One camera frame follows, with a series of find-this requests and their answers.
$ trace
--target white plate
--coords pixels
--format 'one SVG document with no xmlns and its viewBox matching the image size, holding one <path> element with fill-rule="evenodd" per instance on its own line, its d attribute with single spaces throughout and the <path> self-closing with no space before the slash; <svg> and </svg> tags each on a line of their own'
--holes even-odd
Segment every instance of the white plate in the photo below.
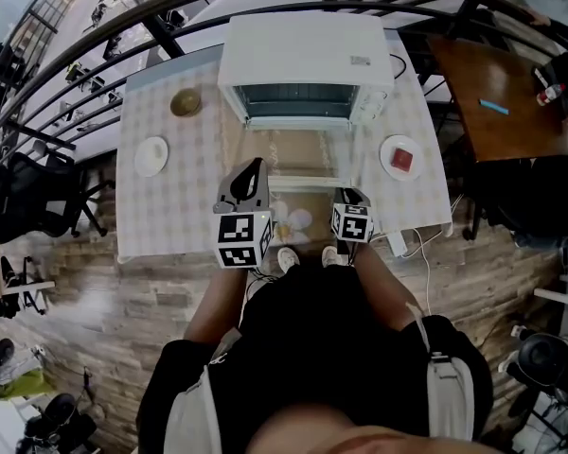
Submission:
<svg viewBox="0 0 568 454">
<path fill-rule="evenodd" d="M 134 155 L 134 169 L 142 177 L 157 175 L 169 158 L 169 146 L 163 138 L 153 136 L 141 143 Z"/>
<path fill-rule="evenodd" d="M 396 148 L 401 148 L 412 153 L 413 163 L 410 165 L 408 172 L 391 165 L 391 160 L 394 157 Z M 400 180 L 401 182 L 411 182 L 422 173 L 425 167 L 425 157 L 423 156 L 423 150 L 415 140 L 403 134 L 395 134 L 389 136 L 389 138 L 382 142 L 381 165 L 392 178 Z"/>
</svg>

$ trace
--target white table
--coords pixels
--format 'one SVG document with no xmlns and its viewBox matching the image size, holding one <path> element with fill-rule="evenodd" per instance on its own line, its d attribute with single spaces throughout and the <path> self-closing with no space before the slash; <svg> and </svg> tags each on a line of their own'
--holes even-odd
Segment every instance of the white table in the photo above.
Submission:
<svg viewBox="0 0 568 454">
<path fill-rule="evenodd" d="M 408 69 L 396 81 L 379 123 L 364 132 L 323 135 L 330 159 L 336 162 L 340 176 L 351 176 L 371 199 L 375 232 L 449 223 L 446 177 L 427 103 L 397 32 L 387 32 L 387 38 L 390 51 L 403 58 Z M 116 170 L 121 257 L 212 249 L 212 206 L 227 169 L 225 150 L 235 146 L 227 142 L 228 133 L 223 133 L 230 111 L 217 87 L 221 53 L 222 47 L 216 46 L 187 54 L 128 80 Z M 397 59 L 392 58 L 392 65 L 395 73 L 401 68 Z M 183 87 L 198 89 L 203 103 L 196 116 L 185 119 L 169 111 L 172 96 Z M 423 149 L 425 168 L 413 182 L 398 182 L 382 168 L 379 148 L 393 134 L 410 136 Z M 169 159 L 156 176 L 141 178 L 134 170 L 136 149 L 156 135 L 169 144 Z"/>
</svg>

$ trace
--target food on plate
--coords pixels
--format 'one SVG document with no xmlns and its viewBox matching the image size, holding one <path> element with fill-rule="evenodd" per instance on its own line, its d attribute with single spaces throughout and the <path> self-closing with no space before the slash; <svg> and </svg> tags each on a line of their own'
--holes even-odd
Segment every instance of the food on plate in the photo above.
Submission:
<svg viewBox="0 0 568 454">
<path fill-rule="evenodd" d="M 391 160 L 391 166 L 393 168 L 397 168 L 408 173 L 412 163 L 413 154 L 410 151 L 406 151 L 402 148 L 395 148 L 394 156 Z"/>
</svg>

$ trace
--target bottle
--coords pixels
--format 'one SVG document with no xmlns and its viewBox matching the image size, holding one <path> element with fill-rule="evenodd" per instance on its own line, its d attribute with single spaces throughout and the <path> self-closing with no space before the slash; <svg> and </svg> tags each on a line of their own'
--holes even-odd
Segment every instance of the bottle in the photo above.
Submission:
<svg viewBox="0 0 568 454">
<path fill-rule="evenodd" d="M 554 84 L 553 86 L 549 86 L 547 89 L 537 94 L 537 102 L 541 106 L 549 104 L 551 101 L 560 97 L 564 89 L 566 89 L 566 84 Z"/>
</svg>

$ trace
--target blue marker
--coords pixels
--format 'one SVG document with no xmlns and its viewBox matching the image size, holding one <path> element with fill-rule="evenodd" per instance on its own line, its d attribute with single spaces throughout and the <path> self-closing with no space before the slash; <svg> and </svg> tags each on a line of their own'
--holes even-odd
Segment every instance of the blue marker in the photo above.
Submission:
<svg viewBox="0 0 568 454">
<path fill-rule="evenodd" d="M 498 111 L 501 114 L 509 114 L 509 109 L 499 106 L 498 104 L 494 104 L 493 102 L 480 99 L 480 104 L 485 108 L 490 108 L 494 111 Z"/>
</svg>

